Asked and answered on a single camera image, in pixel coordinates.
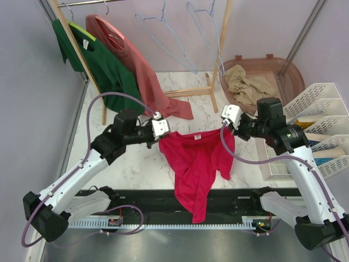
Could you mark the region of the magenta t shirt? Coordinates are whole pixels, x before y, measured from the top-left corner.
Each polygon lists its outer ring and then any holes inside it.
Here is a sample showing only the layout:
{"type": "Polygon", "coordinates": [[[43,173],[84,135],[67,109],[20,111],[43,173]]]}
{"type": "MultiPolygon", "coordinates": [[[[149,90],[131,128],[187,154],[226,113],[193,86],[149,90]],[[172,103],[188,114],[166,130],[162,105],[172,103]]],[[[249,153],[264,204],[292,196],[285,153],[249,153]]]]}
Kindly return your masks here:
{"type": "Polygon", "coordinates": [[[220,129],[194,134],[172,132],[159,150],[174,171],[174,195],[192,214],[194,224],[206,219],[207,196],[219,172],[231,179],[233,156],[224,148],[220,129]]]}

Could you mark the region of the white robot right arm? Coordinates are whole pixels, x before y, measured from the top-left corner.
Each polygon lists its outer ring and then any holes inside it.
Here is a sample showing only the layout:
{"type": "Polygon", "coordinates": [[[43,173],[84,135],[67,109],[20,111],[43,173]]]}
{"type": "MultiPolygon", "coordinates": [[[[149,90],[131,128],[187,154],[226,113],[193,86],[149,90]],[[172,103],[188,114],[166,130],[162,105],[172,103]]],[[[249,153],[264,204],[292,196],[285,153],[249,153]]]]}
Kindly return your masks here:
{"type": "Polygon", "coordinates": [[[330,191],[315,163],[309,141],[296,124],[287,124],[282,103],[278,98],[257,102],[257,115],[243,112],[239,106],[225,105],[221,113],[222,128],[247,141],[264,139],[276,156],[251,161],[233,153],[222,138],[226,151],[246,164],[284,163],[291,173],[305,202],[305,207],[290,202],[271,188],[262,188],[250,200],[251,211],[262,215],[266,211],[291,226],[298,240],[308,250],[317,249],[341,238],[348,239],[348,214],[330,191]]]}

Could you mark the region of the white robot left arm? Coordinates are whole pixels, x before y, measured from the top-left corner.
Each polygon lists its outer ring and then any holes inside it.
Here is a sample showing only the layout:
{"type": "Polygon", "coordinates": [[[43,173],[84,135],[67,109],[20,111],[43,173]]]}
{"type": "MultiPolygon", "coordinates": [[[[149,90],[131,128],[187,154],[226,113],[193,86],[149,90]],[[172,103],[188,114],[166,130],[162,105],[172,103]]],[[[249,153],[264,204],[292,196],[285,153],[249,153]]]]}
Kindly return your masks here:
{"type": "Polygon", "coordinates": [[[89,140],[85,155],[69,171],[39,193],[29,191],[23,197],[27,224],[22,234],[22,245],[30,247],[36,244],[26,243],[29,227],[33,227],[41,239],[53,242],[79,219],[94,213],[113,215],[118,212],[120,202],[116,199],[117,193],[108,186],[89,196],[77,197],[76,194],[122,156],[127,146],[146,144],[150,148],[168,132],[168,122],[160,112],[153,112],[144,126],[137,123],[135,110],[125,109],[117,114],[112,124],[94,140],[89,140]]]}

